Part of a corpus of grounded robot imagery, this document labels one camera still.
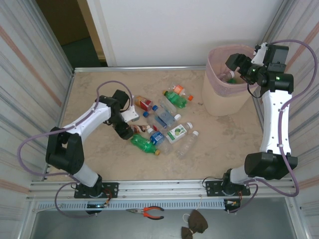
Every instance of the pink waste basket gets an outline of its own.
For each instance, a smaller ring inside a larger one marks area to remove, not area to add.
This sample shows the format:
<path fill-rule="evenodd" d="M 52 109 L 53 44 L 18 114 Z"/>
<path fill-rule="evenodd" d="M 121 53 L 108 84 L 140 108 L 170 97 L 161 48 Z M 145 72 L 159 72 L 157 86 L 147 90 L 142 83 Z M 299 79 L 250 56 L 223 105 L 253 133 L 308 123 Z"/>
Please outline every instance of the pink waste basket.
<path fill-rule="evenodd" d="M 245 45 L 228 45 L 210 51 L 206 64 L 206 72 L 202 89 L 202 99 L 206 110 L 213 116 L 226 116 L 238 112 L 250 97 L 247 83 L 235 72 L 236 84 L 222 82 L 217 78 L 230 71 L 225 65 L 228 57 L 240 53 L 253 57 L 254 49 Z M 257 84 L 250 86 L 254 92 Z"/>

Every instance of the green plastic bottle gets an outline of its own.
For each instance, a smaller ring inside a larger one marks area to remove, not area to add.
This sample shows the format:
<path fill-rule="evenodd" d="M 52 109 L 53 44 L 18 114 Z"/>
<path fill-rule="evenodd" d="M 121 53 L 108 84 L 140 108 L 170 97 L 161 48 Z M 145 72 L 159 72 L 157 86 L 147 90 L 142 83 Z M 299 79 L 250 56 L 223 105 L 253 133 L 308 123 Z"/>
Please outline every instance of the green plastic bottle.
<path fill-rule="evenodd" d="M 155 148 L 155 145 L 152 142 L 139 134 L 134 134 L 133 138 L 131 138 L 131 142 L 145 153 L 153 153 L 156 156 L 160 154 L 160 151 Z"/>
<path fill-rule="evenodd" d="M 184 99 L 183 97 L 179 96 L 175 92 L 168 92 L 164 91 L 163 95 L 166 96 L 166 98 L 175 106 L 179 108 L 184 108 L 187 104 L 187 100 Z"/>

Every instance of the white bottle cap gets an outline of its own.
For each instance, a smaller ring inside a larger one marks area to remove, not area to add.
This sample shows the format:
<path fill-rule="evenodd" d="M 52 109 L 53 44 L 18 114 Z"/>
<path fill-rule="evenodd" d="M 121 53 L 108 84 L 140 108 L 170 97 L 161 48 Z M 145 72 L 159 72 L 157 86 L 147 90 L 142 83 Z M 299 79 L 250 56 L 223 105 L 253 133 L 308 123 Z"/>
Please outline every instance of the white bottle cap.
<path fill-rule="evenodd" d="M 189 128 L 193 128 L 193 125 L 191 124 L 191 122 L 187 122 L 186 124 L 188 124 Z"/>
<path fill-rule="evenodd" d="M 148 133 L 151 133 L 152 131 L 154 131 L 154 129 L 152 129 L 152 128 L 148 129 Z"/>
<path fill-rule="evenodd" d="M 180 115 L 180 114 L 177 114 L 177 115 L 174 116 L 174 119 L 175 119 L 176 121 L 179 121 L 180 118 L 181 118 L 181 115 Z"/>
<path fill-rule="evenodd" d="M 234 78 L 234 77 L 235 77 L 235 72 L 230 71 L 230 74 L 231 74 L 231 78 Z"/>

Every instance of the brown cloth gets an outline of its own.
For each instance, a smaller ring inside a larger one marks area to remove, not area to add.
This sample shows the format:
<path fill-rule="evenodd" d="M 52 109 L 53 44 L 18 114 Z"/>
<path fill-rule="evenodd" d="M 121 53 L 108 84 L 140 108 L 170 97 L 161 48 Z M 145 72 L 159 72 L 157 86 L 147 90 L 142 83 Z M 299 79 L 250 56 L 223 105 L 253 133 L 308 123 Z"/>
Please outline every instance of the brown cloth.
<path fill-rule="evenodd" d="M 181 228 L 182 239 L 192 239 L 194 233 L 203 233 L 208 228 L 208 223 L 201 213 L 193 210 L 188 218 L 189 228 Z"/>

